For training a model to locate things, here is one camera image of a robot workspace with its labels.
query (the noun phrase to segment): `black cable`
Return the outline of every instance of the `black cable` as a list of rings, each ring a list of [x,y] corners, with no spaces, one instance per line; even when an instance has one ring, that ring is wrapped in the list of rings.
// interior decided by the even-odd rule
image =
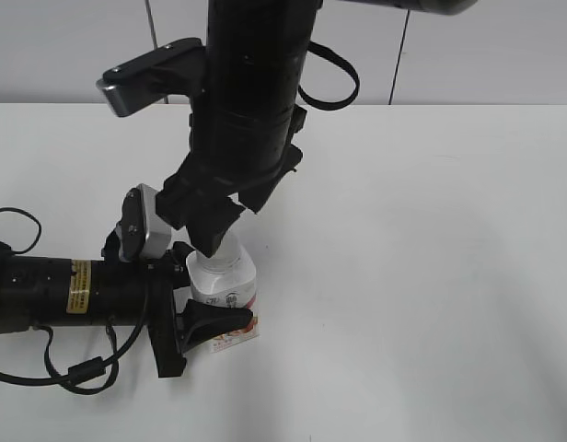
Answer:
[[[54,338],[54,331],[52,330],[51,327],[40,326],[37,327],[37,329],[43,330],[47,332],[49,335],[48,343],[46,344],[46,348],[44,350],[44,366],[46,367],[46,371],[48,371],[48,374],[51,375],[51,378],[58,378],[61,376],[61,374],[56,370],[56,368],[54,368],[50,354],[52,339]],[[112,353],[116,353],[118,351],[118,339],[116,337],[116,332],[114,331],[114,328],[110,323],[106,325],[106,333],[108,334],[108,338],[110,339],[111,351]],[[101,387],[97,387],[94,389],[85,389],[82,387],[77,387],[77,385],[73,385],[68,382],[63,382],[59,385],[63,389],[74,394],[79,394],[82,396],[93,396],[94,394],[101,393],[102,391],[107,390],[109,387],[114,385],[116,379],[118,378],[119,373],[120,373],[120,364],[118,363],[118,361],[116,361],[111,365],[110,375],[108,376],[106,382]]]
[[[406,31],[409,27],[409,21],[411,20],[411,11],[408,10],[406,13],[406,19],[404,20],[404,30],[402,31],[402,40],[400,41],[400,50],[398,52],[398,60],[396,61],[396,70],[394,71],[394,79],[392,80],[392,90],[390,91],[390,100],[388,105],[394,102],[394,91],[396,90],[396,82],[398,81],[398,71],[400,70],[400,62],[402,61],[402,52],[404,51],[404,41],[406,41]]]
[[[24,250],[11,250],[10,252],[8,252],[7,254],[10,255],[23,255],[25,253],[28,253],[29,251],[31,251],[32,249],[34,249],[36,247],[36,244],[38,244],[38,241],[41,240],[41,236],[42,236],[42,224],[41,222],[38,220],[38,218],[36,218],[36,216],[34,216],[33,214],[31,214],[30,212],[26,212],[25,210],[22,209],[18,209],[16,207],[1,207],[0,208],[0,214],[3,213],[13,213],[13,214],[19,214],[19,215],[23,215],[26,218],[31,219],[32,221],[34,221],[34,223],[36,223],[36,226],[38,227],[38,233],[36,234],[36,238],[34,239],[34,241],[29,245],[29,247],[27,249]]]

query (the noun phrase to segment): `white tabletop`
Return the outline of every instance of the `white tabletop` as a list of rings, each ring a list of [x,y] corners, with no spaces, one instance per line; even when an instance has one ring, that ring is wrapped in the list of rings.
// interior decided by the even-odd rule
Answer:
[[[0,105],[0,206],[41,220],[34,255],[96,259],[187,119]],[[298,173],[237,223],[261,336],[159,380],[143,334],[98,397],[0,384],[0,442],[567,441],[567,107],[313,110],[295,143]],[[33,233],[0,217],[16,247]],[[45,341],[0,336],[0,369],[43,377]],[[56,333],[61,369],[108,353]]]

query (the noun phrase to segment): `white wall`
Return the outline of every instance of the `white wall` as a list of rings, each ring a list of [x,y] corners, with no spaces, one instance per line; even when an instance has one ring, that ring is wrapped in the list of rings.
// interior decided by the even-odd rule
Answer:
[[[159,43],[203,36],[207,2],[151,0]],[[404,12],[326,0],[314,40],[354,62],[362,103],[388,101]],[[0,0],[0,102],[101,101],[107,68],[152,47],[145,2]],[[351,81],[316,57],[303,84]],[[413,14],[397,103],[567,103],[567,0],[480,0],[459,17]]]

